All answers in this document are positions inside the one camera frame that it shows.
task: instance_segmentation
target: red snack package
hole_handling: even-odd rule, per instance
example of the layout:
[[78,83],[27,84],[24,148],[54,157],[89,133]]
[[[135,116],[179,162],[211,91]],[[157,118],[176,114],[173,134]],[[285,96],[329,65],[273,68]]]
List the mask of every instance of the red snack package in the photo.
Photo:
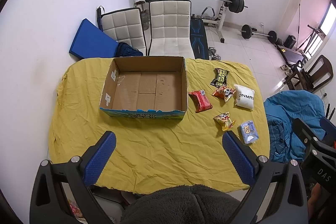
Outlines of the red snack package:
[[204,90],[198,90],[189,92],[189,95],[193,99],[193,101],[197,104],[196,106],[196,113],[202,112],[212,108],[208,98],[205,95]]

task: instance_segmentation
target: white cushioned chair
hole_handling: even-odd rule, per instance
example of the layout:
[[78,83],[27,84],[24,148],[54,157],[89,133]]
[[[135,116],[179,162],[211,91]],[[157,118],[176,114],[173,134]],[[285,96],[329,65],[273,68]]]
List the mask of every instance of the white cushioned chair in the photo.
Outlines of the white cushioned chair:
[[149,2],[152,40],[148,55],[195,58],[190,44],[190,0]]
[[103,31],[118,42],[125,42],[147,55],[140,8],[117,10],[101,15]]

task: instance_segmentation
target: pink wall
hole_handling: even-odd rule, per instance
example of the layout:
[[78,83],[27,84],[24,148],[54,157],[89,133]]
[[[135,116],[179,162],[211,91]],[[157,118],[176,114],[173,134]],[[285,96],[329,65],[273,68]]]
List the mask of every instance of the pink wall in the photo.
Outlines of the pink wall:
[[[298,43],[301,45],[307,37],[310,36],[312,29],[307,27],[309,24],[312,27],[317,28],[323,19],[323,16],[328,8],[330,0],[301,0],[300,6],[300,35]],[[281,37],[283,40],[288,37],[288,35],[294,35],[297,38],[297,29],[299,25],[299,10],[289,25],[285,37]]]

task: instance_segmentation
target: cardboard box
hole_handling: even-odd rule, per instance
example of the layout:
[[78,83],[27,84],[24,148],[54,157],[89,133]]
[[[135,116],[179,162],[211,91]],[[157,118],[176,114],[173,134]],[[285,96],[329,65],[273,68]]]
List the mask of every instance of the cardboard box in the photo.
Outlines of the cardboard box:
[[105,79],[100,109],[114,117],[183,119],[187,96],[183,57],[117,57]]

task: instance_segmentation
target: blue bedsheet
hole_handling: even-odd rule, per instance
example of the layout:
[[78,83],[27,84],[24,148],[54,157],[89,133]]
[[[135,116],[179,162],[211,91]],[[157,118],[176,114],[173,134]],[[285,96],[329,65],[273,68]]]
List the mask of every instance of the blue bedsheet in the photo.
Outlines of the blue bedsheet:
[[305,146],[292,131],[292,119],[302,119],[323,139],[325,131],[320,127],[324,114],[322,100],[305,90],[282,91],[264,102],[270,138],[270,159],[288,162],[303,160]]

